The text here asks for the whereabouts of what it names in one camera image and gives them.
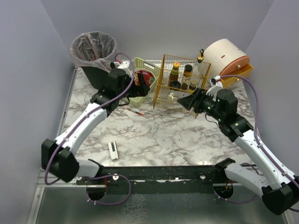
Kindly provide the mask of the pale green plastic basket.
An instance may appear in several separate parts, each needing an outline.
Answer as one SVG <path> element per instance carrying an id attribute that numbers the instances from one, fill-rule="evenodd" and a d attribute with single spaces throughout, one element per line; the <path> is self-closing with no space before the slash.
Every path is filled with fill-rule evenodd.
<path id="1" fill-rule="evenodd" d="M 160 67 L 139 57 L 133 59 L 135 66 L 135 84 L 140 85 L 138 80 L 138 73 L 142 73 L 145 83 L 150 87 L 150 91 L 145 97 L 130 98 L 130 104 L 135 107 L 140 107 L 145 99 L 152 93 L 158 81 Z"/>

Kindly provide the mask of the gold-spout oil bottle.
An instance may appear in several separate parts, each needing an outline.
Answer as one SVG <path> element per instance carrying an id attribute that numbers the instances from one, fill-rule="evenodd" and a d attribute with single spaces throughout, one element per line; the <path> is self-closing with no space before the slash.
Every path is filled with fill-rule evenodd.
<path id="1" fill-rule="evenodd" d="M 201 75 L 201 66 L 202 66 L 202 62 L 204 60 L 204 49 L 201 49 L 199 51 L 199 54 L 197 55 L 197 63 L 196 63 L 196 71 L 197 74 L 200 76 Z"/>

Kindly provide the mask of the small yellow spice bottle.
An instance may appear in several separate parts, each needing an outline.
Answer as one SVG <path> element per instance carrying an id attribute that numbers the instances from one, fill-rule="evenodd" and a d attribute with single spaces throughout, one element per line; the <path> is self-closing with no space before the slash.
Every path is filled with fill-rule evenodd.
<path id="1" fill-rule="evenodd" d="M 196 89 L 196 82 L 191 80 L 189 84 L 189 90 L 194 91 Z"/>

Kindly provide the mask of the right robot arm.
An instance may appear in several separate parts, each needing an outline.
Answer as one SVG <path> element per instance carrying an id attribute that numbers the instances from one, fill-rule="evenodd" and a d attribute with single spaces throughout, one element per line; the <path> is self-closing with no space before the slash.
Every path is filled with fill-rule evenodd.
<path id="1" fill-rule="evenodd" d="M 238 114 L 238 99 L 231 90 L 220 90 L 214 98 L 205 90 L 197 89 L 177 102 L 188 111 L 204 112 L 217 120 L 221 132 L 240 147 L 263 174 L 251 173 L 233 162 L 224 168 L 228 179 L 256 193 L 276 215 L 291 210 L 299 202 L 299 177 L 268 149 L 253 126 Z"/>

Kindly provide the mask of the black-lid glass jar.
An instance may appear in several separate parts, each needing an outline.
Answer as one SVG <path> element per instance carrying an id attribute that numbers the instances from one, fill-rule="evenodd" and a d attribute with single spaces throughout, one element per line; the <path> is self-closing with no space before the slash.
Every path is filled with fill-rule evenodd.
<path id="1" fill-rule="evenodd" d="M 177 80 L 173 80 L 169 84 L 170 90 L 178 91 L 181 88 L 181 83 Z"/>

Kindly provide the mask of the green-lid seasoning shaker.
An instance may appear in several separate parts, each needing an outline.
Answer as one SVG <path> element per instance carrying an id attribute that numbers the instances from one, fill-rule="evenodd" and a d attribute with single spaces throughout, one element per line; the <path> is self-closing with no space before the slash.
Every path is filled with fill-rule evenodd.
<path id="1" fill-rule="evenodd" d="M 167 99 L 171 102 L 176 102 L 178 97 L 177 94 L 175 92 L 169 92 L 167 95 Z"/>

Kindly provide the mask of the red floral plate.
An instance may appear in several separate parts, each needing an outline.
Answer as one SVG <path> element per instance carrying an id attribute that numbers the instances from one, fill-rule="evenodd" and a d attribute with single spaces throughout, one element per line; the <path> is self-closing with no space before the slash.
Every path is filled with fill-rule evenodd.
<path id="1" fill-rule="evenodd" d="M 150 71 L 147 70 L 138 70 L 135 72 L 135 85 L 140 86 L 140 82 L 138 78 L 139 73 L 143 75 L 144 81 L 147 84 L 147 86 L 151 87 L 151 85 L 155 81 L 155 76 Z"/>

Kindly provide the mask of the yellow-lid sauce jar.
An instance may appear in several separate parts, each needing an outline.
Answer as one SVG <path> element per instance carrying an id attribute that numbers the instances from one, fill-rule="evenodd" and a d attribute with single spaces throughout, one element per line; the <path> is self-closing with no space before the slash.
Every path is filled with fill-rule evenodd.
<path id="1" fill-rule="evenodd" d="M 169 80 L 168 80 L 168 86 L 170 86 L 172 81 L 177 81 L 178 80 L 178 71 L 179 71 L 179 62 L 174 62 L 172 70 L 169 75 Z"/>

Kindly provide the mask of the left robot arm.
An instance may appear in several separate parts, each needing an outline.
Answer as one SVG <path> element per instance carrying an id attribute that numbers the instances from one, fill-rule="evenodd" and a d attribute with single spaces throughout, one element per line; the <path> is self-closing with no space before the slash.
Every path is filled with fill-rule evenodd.
<path id="1" fill-rule="evenodd" d="M 76 177 L 98 177 L 101 165 L 92 160 L 77 160 L 77 151 L 94 128 L 119 106 L 121 99 L 146 96 L 149 90 L 142 73 L 112 69 L 106 83 L 91 97 L 80 117 L 54 140 L 46 139 L 42 143 L 45 184 L 51 184 L 47 180 L 49 174 L 64 182 Z"/>

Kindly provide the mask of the gold-cap pepper grinder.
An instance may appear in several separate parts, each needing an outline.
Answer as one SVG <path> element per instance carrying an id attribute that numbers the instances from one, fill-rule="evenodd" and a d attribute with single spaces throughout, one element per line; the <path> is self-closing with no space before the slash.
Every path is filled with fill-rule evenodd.
<path id="1" fill-rule="evenodd" d="M 181 84 L 182 90 L 188 89 L 191 76 L 192 76 L 192 66 L 190 64 L 187 64 L 184 68 L 183 77 L 182 77 L 182 84 Z"/>

